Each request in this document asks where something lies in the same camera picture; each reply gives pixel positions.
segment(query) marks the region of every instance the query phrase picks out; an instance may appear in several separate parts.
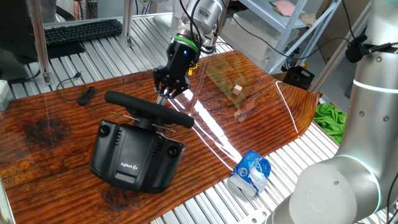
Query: black keyboard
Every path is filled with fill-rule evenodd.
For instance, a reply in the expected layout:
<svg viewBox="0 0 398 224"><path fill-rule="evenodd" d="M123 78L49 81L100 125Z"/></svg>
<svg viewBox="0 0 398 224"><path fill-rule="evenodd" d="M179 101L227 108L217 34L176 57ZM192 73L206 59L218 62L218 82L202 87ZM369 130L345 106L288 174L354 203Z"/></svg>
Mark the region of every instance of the black keyboard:
<svg viewBox="0 0 398 224"><path fill-rule="evenodd" d="M47 45L58 45L74 41L91 40L121 34L122 24L116 19L91 22L77 26L58 27L44 30Z"/></svg>

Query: pink cloth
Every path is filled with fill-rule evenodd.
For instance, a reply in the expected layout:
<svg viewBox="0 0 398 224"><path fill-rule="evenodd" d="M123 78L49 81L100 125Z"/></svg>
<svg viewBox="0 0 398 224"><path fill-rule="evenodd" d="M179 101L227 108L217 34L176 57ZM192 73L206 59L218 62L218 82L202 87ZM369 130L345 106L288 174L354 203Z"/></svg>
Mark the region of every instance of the pink cloth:
<svg viewBox="0 0 398 224"><path fill-rule="evenodd" d="M290 1L276 1L273 4L278 8L278 11L284 16L292 16L296 6Z"/></svg>

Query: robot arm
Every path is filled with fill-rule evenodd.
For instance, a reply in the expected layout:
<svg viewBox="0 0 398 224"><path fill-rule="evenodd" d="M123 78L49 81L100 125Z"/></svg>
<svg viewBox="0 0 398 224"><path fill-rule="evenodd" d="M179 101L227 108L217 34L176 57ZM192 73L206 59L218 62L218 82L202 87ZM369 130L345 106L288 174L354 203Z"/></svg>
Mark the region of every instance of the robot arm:
<svg viewBox="0 0 398 224"><path fill-rule="evenodd" d="M372 0L366 35L366 44L379 49L398 41L397 1ZM267 224L349 224L396 201L398 187L388 199L398 170L398 49L391 45L359 54L365 56L336 156L305 169Z"/></svg>
<svg viewBox="0 0 398 224"><path fill-rule="evenodd" d="M222 10L219 0L189 0L187 6L189 17L186 14L182 16L185 25L178 27L177 34L167 49L166 66L155 68L153 71L155 90L160 97L174 98L190 88L185 74L189 68L195 67L201 52L214 51L215 46L203 47L206 49L204 50L202 45L206 40L204 35L216 29Z"/></svg>

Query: green ring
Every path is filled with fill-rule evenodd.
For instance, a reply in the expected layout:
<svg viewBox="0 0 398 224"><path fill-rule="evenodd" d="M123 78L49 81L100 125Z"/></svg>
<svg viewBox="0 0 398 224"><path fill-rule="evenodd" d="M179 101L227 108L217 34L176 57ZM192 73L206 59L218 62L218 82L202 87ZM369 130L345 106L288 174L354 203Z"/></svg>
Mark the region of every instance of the green ring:
<svg viewBox="0 0 398 224"><path fill-rule="evenodd" d="M175 36L174 39L189 44L189 45L191 46L191 48L193 48L196 52L199 51L199 48L198 48L198 47L195 45L195 43L192 42L191 40L188 40L188 39L186 39L186 38L179 37L179 36Z"/></svg>

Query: logitech logo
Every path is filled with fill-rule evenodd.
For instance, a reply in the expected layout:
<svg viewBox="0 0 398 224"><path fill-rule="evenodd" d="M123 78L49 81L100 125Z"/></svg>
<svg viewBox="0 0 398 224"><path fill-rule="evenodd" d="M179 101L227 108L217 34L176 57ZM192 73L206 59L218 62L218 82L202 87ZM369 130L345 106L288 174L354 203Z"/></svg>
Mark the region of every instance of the logitech logo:
<svg viewBox="0 0 398 224"><path fill-rule="evenodd" d="M128 168L132 168L132 169L137 169L137 166L136 166L136 165L132 166L132 165L129 165L129 164L124 164L124 163L122 163L121 165L122 165L123 167L128 167Z"/></svg>

